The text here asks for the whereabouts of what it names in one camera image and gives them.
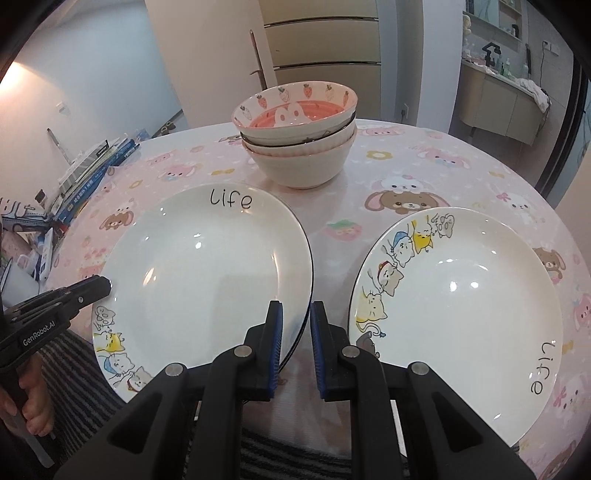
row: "power cord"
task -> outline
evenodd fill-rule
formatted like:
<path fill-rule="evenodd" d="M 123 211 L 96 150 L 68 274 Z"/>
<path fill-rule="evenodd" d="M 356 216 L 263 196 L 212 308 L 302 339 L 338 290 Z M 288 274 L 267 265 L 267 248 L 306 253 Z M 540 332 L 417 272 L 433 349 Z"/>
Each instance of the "power cord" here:
<path fill-rule="evenodd" d="M 544 48 L 544 40 L 542 40 L 542 64 L 540 65 L 540 88 L 542 88 L 542 77 L 544 76 L 544 59 L 546 58 L 546 49 Z"/>

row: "towel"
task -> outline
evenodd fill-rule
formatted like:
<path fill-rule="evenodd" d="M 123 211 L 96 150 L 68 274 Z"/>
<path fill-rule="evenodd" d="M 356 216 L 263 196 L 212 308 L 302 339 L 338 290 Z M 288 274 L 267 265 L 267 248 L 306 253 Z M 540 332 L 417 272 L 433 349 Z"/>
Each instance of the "towel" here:
<path fill-rule="evenodd" d="M 515 83 L 525 90 L 534 94 L 535 102 L 542 110 L 542 113 L 546 113 L 546 110 L 550 106 L 550 98 L 546 95 L 540 87 L 538 87 L 533 80 L 527 79 L 515 79 Z"/>

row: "bottle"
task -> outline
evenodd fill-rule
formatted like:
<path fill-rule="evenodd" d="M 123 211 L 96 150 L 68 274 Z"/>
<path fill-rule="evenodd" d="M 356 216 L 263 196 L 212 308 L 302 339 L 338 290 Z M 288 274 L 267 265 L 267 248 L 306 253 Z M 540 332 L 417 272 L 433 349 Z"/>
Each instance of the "bottle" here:
<path fill-rule="evenodd" d="M 507 59 L 503 65 L 503 73 L 502 73 L 503 77 L 509 78 L 509 75 L 511 75 L 510 67 L 511 67 L 511 61 L 510 61 L 510 59 Z"/>

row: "table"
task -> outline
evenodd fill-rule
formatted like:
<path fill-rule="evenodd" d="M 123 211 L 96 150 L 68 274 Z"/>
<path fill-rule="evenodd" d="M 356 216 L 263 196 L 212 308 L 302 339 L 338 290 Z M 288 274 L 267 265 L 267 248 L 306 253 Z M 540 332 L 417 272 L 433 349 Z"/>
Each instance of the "table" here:
<path fill-rule="evenodd" d="M 591 278 L 573 238 L 554 210 L 508 167 L 440 132 L 357 120 L 359 133 L 345 169 L 316 189 L 298 191 L 267 179 L 231 124 L 149 140 L 103 179 L 73 222 L 48 279 L 50 287 L 100 273 L 126 227 L 101 229 L 117 209 L 134 217 L 184 189 L 213 181 L 244 181 L 288 203 L 307 232 L 314 257 L 314 300 L 329 320 L 345 326 L 350 292 L 375 240 L 408 210 L 376 202 L 393 188 L 429 192 L 437 205 L 479 210 L 513 228 L 549 269 L 564 320 L 562 363 L 542 415 L 519 442 L 519 455 L 539 478 L 562 466 L 582 437 L 591 413 Z M 90 311 L 72 329 L 92 340 Z M 275 400 L 249 403 L 245 425 L 270 437 L 335 455 L 350 451 L 347 403 L 319 398 L 309 330 L 280 375 Z"/>

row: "metal screw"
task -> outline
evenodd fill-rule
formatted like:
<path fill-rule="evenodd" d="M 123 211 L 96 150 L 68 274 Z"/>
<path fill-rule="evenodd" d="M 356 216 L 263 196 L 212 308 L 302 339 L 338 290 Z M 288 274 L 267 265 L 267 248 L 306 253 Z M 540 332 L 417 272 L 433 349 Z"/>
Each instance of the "metal screw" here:
<path fill-rule="evenodd" d="M 413 373 L 416 373 L 417 375 L 427 375 L 429 373 L 428 365 L 424 364 L 423 362 L 414 362 L 411 365 L 410 370 L 412 370 Z"/>
<path fill-rule="evenodd" d="M 177 377 L 183 373 L 183 366 L 181 364 L 168 364 L 164 369 L 164 372 L 169 377 Z"/>
<path fill-rule="evenodd" d="M 356 356 L 359 356 L 359 354 L 361 353 L 359 349 L 353 345 L 347 345 L 341 351 L 343 352 L 343 355 L 347 358 L 355 358 Z"/>
<path fill-rule="evenodd" d="M 252 353 L 252 348 L 248 345 L 238 345 L 234 349 L 234 355 L 244 358 Z"/>

